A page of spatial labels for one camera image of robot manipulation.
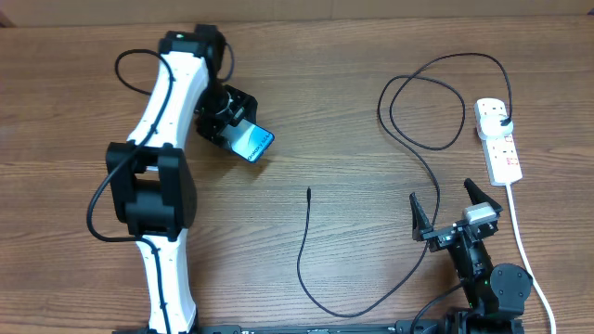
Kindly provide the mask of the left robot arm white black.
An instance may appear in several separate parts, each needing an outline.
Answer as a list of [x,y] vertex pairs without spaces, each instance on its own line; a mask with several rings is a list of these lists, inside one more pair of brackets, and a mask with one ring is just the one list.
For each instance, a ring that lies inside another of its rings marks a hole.
[[156,83],[135,130],[110,143],[109,189],[125,242],[141,252],[148,282],[146,333],[196,333],[198,306],[189,284],[187,235],[197,213],[197,188],[187,164],[190,128],[214,145],[255,163],[274,135],[256,123],[256,99],[218,75],[232,50],[214,25],[167,32],[153,51]]

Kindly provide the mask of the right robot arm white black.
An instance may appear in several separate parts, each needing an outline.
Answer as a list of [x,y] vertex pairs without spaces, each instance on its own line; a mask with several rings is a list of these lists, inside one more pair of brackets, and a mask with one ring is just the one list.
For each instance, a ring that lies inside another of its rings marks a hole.
[[[471,206],[463,211],[461,220],[439,230],[430,224],[416,195],[409,196],[413,239],[426,243],[431,252],[448,251],[459,283],[428,302],[413,319],[397,321],[398,333],[524,332],[520,316],[533,277],[519,265],[492,263],[484,239],[498,231],[502,207],[471,179],[466,179],[464,186]],[[438,320],[422,318],[433,305],[459,289],[464,291],[467,308],[452,307]]]

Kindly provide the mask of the blue Samsung Galaxy smartphone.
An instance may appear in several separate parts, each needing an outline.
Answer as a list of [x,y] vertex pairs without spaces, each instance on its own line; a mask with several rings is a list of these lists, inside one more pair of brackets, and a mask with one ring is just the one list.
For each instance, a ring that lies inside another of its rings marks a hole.
[[256,163],[275,139],[272,133],[247,120],[240,121],[237,126],[226,126],[222,137],[231,152],[250,163]]

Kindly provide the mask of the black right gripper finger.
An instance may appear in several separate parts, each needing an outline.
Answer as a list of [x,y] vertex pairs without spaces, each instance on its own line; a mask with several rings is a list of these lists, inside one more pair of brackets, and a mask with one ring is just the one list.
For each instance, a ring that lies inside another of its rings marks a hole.
[[484,193],[470,178],[466,178],[463,185],[473,205],[488,203],[496,214],[500,214],[503,211],[502,206]]
[[425,236],[433,231],[433,226],[415,193],[409,195],[409,202],[412,212],[412,238],[415,241],[423,241]]

